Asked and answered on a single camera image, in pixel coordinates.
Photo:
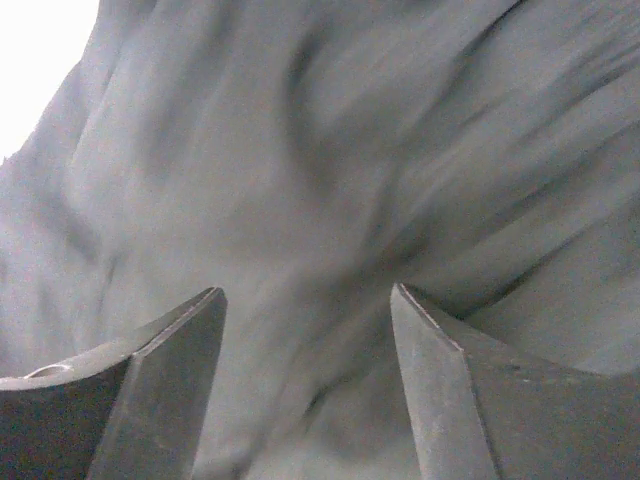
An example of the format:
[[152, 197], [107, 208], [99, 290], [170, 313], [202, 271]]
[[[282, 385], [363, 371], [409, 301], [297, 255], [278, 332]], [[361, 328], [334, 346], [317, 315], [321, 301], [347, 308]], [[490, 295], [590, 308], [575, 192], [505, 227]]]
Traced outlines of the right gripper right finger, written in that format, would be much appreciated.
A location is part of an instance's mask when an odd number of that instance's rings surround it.
[[390, 297], [395, 348], [425, 479], [635, 479], [639, 375], [521, 352], [417, 289]]

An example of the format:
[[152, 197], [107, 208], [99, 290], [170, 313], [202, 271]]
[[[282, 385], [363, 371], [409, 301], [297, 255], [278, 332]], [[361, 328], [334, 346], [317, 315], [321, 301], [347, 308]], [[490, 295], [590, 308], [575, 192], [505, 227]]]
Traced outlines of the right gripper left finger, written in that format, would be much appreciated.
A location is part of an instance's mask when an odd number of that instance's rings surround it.
[[191, 478], [226, 308], [209, 288], [125, 336], [3, 378], [2, 478]]

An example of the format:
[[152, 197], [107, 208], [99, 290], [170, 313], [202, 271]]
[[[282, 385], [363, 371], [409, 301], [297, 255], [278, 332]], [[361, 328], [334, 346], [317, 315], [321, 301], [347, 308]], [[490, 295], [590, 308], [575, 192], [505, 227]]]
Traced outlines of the black trousers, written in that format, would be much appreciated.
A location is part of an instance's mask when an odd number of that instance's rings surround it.
[[198, 479], [416, 479], [394, 284], [639, 367], [635, 1], [104, 1], [1, 168], [1, 372], [218, 286]]

